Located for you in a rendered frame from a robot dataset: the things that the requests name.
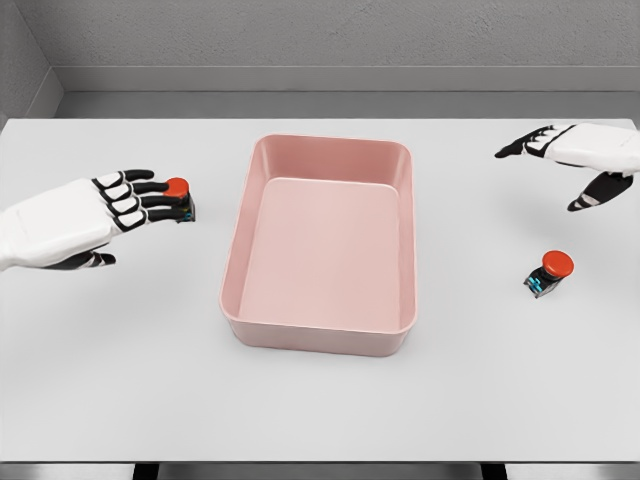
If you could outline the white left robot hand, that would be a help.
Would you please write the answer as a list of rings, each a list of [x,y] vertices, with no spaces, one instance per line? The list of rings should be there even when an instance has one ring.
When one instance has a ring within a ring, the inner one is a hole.
[[[116,263],[99,249],[143,225],[182,217],[144,169],[81,178],[0,212],[0,272],[12,267],[79,270]]]

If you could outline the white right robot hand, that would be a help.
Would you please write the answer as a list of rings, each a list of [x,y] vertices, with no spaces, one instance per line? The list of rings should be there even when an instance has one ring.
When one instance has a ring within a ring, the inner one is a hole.
[[[603,205],[626,192],[640,174],[640,131],[595,123],[552,124],[533,130],[494,156],[530,155],[598,175],[567,206],[570,212]]]

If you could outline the red button industrial switch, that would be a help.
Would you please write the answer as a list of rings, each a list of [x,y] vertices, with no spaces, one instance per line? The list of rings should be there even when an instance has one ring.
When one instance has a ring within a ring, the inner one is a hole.
[[[538,299],[553,291],[575,268],[572,257],[561,250],[545,252],[539,267],[534,269],[523,284]]]
[[[190,194],[189,182],[182,177],[173,177],[166,181],[168,189],[163,192],[165,196],[178,200],[176,207],[182,212],[178,223],[195,222],[195,203]]]

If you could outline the pink rectangular plastic basket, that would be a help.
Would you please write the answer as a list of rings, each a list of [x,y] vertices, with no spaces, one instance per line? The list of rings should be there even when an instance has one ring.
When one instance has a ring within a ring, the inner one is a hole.
[[[393,141],[253,148],[219,305],[253,347],[386,357],[417,318],[413,161]]]

